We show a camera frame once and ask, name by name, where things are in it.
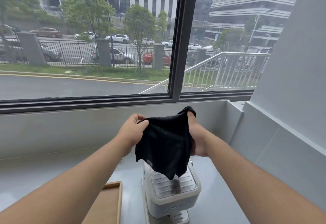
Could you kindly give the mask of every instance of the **person's left arm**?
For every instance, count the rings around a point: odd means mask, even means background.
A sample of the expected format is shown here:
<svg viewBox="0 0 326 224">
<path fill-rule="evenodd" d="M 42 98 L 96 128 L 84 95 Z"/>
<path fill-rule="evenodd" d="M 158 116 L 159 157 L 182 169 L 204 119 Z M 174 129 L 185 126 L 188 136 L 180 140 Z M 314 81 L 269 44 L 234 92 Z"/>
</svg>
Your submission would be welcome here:
<svg viewBox="0 0 326 224">
<path fill-rule="evenodd" d="M 148 120 L 132 115 L 116 137 L 70 170 L 29 193 L 0 213 L 0 224 L 80 224 L 121 158 L 136 145 Z"/>
</svg>

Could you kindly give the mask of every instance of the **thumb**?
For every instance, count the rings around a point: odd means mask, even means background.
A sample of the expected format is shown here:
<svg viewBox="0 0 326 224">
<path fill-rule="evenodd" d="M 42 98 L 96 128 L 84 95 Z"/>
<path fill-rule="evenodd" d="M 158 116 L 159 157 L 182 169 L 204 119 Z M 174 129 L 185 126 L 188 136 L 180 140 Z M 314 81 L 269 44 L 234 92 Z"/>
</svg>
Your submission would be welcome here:
<svg viewBox="0 0 326 224">
<path fill-rule="evenodd" d="M 148 120 L 144 120 L 140 123 L 138 123 L 137 125 L 141 128 L 142 131 L 144 131 L 146 129 L 146 127 L 148 126 L 149 121 Z"/>
<path fill-rule="evenodd" d="M 189 125 L 193 125 L 193 124 L 197 123 L 195 115 L 191 111 L 188 111 L 187 115 L 188 115 L 188 124 Z"/>
</svg>

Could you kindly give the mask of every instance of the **person's left hand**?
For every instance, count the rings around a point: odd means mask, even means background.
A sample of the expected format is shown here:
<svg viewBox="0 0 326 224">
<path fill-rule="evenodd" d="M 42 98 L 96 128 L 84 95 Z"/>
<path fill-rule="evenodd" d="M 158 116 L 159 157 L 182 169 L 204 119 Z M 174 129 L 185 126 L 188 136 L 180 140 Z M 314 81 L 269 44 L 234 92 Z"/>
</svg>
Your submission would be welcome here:
<svg viewBox="0 0 326 224">
<path fill-rule="evenodd" d="M 145 120 L 137 124 L 137 120 L 145 119 L 146 117 L 141 114 L 133 114 L 129 119 L 121 126 L 118 134 L 116 135 L 119 143 L 123 144 L 126 152 L 125 155 L 129 154 L 131 148 L 135 146 L 142 137 L 143 131 L 149 124 L 148 120 Z"/>
</svg>

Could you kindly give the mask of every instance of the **black towel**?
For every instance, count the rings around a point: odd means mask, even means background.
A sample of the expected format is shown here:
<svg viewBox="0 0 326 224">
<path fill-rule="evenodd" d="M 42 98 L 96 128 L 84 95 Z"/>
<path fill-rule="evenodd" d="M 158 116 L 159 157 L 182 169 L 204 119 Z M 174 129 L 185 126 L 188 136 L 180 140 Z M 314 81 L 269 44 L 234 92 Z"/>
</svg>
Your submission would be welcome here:
<svg viewBox="0 0 326 224">
<path fill-rule="evenodd" d="M 188 111 L 196 117 L 196 112 L 188 106 L 175 116 L 147 118 L 149 125 L 136 145 L 136 161 L 143 159 L 154 171 L 164 174 L 169 180 L 175 174 L 178 177 L 185 174 L 192 147 Z"/>
</svg>

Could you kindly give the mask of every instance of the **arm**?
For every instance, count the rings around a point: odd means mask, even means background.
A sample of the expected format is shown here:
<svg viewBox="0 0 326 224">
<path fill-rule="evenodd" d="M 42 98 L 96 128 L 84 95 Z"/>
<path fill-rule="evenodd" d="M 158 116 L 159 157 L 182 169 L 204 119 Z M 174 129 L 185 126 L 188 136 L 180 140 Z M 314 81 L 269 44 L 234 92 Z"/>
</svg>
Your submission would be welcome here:
<svg viewBox="0 0 326 224">
<path fill-rule="evenodd" d="M 208 156 L 252 224 L 326 223 L 326 214 L 196 123 L 188 112 L 195 154 Z"/>
<path fill-rule="evenodd" d="M 145 117 L 132 115 L 108 144 L 1 212 L 0 223 L 82 223 L 121 158 L 140 141 L 149 122 L 138 119 Z"/>
</svg>

